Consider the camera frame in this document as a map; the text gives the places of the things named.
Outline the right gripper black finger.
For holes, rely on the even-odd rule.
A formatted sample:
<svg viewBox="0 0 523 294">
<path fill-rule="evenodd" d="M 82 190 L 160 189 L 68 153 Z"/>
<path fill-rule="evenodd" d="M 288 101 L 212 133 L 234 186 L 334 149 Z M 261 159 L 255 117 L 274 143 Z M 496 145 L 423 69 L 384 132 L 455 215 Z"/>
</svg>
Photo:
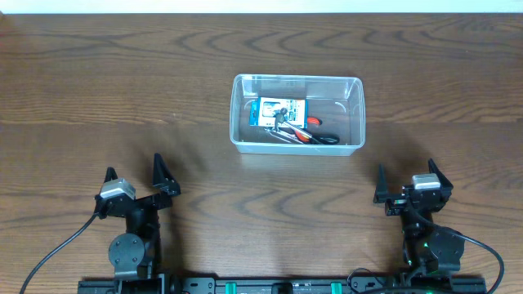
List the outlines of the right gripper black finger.
<svg viewBox="0 0 523 294">
<path fill-rule="evenodd" d="M 389 199 L 385 168 L 382 164 L 378 166 L 378 181 L 373 196 L 374 203 L 385 203 Z"/>
<path fill-rule="evenodd" d="M 450 196 L 454 188 L 450 180 L 443 174 L 443 172 L 438 168 L 436 163 L 432 158 L 428 160 L 428 169 L 430 173 L 436 174 L 438 180 L 440 181 L 441 194 L 443 196 Z"/>
</svg>

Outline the red handled pliers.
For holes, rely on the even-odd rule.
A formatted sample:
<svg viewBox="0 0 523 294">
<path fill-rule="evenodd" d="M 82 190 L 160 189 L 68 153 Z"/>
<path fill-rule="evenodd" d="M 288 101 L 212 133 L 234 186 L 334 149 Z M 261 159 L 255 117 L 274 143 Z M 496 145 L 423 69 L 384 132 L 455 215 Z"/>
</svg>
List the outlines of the red handled pliers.
<svg viewBox="0 0 523 294">
<path fill-rule="evenodd" d="M 295 131 L 294 132 L 294 135 L 301 141 L 301 142 L 304 142 L 304 143 L 311 143 L 312 142 L 312 139 L 311 139 L 311 133 L 307 130 L 307 128 L 312 125 L 312 126 L 320 126 L 322 124 L 322 121 L 318 118 L 314 118 L 314 117 L 308 117 L 306 119 L 306 125 L 304 127 L 301 127 L 300 131 Z"/>
</svg>

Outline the clear plastic container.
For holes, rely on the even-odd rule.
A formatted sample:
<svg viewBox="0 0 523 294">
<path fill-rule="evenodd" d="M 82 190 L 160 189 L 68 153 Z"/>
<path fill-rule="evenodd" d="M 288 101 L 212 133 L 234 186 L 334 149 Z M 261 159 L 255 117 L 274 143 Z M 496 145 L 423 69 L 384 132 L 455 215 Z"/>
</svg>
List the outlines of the clear plastic container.
<svg viewBox="0 0 523 294">
<path fill-rule="evenodd" d="M 269 135 L 265 127 L 250 126 L 251 104 L 260 96 L 306 100 L 308 117 L 322 121 L 307 130 L 338 136 L 339 143 L 289 144 Z M 230 98 L 230 140 L 241 153 L 349 156 L 365 143 L 363 83 L 353 77 L 240 74 Z"/>
</svg>

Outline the silver wrench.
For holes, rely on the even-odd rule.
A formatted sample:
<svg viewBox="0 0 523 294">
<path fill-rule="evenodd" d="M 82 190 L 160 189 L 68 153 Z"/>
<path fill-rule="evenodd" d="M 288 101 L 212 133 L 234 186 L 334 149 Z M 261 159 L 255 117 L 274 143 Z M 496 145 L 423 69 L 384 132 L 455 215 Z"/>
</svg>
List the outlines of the silver wrench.
<svg viewBox="0 0 523 294">
<path fill-rule="evenodd" d="M 302 142 L 293 134 L 290 134 L 283 130 L 276 130 L 273 127 L 266 127 L 265 131 L 276 139 L 282 140 L 289 144 L 301 144 Z"/>
</svg>

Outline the blue screw box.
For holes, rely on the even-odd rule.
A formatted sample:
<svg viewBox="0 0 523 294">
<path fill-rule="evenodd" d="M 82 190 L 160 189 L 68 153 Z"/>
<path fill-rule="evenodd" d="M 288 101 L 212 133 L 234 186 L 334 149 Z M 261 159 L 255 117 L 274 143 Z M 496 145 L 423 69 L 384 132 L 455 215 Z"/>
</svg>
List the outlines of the blue screw box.
<svg viewBox="0 0 523 294">
<path fill-rule="evenodd" d="M 275 117 L 281 109 L 286 109 L 284 120 L 298 126 L 305 127 L 308 118 L 308 102 L 301 99 L 284 99 L 258 97 L 252 104 L 249 112 L 249 125 L 253 127 L 274 127 Z"/>
</svg>

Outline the small metal hammer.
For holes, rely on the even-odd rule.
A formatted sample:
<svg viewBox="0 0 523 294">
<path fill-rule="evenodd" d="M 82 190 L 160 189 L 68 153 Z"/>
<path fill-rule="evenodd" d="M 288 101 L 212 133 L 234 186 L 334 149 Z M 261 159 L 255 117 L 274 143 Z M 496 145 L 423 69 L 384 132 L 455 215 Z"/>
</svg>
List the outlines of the small metal hammer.
<svg viewBox="0 0 523 294">
<path fill-rule="evenodd" d="M 295 141 L 300 144 L 336 145 L 339 143 L 340 139 L 338 136 L 331 134 L 314 134 L 305 127 L 299 127 L 298 125 L 290 123 L 285 117 L 287 112 L 288 110 L 286 108 L 282 108 L 275 115 L 274 132 L 280 133 L 282 128 L 290 129 L 293 131 Z"/>
</svg>

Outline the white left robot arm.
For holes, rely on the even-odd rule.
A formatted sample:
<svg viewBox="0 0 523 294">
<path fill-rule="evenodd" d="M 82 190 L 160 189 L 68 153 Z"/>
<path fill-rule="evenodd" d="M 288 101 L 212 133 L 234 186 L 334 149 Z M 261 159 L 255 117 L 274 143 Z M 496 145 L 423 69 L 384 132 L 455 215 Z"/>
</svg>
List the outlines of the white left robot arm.
<svg viewBox="0 0 523 294">
<path fill-rule="evenodd" d="M 108 255 L 117 280 L 151 278 L 160 262 L 160 224 L 158 211 L 172 205 L 179 188 L 168 177 L 155 180 L 159 192 L 136 197 L 135 188 L 108 167 L 100 193 L 95 196 L 95 214 L 100 219 L 123 218 L 126 232 L 110 244 Z"/>
</svg>

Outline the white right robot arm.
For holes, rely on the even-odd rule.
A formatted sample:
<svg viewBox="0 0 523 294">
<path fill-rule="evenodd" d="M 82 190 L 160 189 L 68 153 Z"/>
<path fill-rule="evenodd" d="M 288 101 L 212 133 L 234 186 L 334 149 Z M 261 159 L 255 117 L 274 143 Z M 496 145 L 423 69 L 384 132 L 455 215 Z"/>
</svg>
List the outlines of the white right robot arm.
<svg viewBox="0 0 523 294">
<path fill-rule="evenodd" d="M 453 273 L 460 270 L 465 235 L 437 225 L 432 215 L 449 201 L 453 185 L 433 160 L 425 174 L 415 175 L 401 191 L 389 190 L 385 167 L 378 167 L 373 203 L 382 204 L 386 216 L 401 219 L 402 256 L 406 267 L 399 272 L 375 274 L 366 268 L 354 269 L 346 279 L 332 277 L 229 277 L 198 274 L 184 267 L 183 238 L 177 222 L 171 221 L 172 241 L 156 253 L 160 268 L 171 279 L 166 289 L 171 293 L 199 293 L 209 280 L 211 293 L 423 293 L 456 292 Z"/>
</svg>

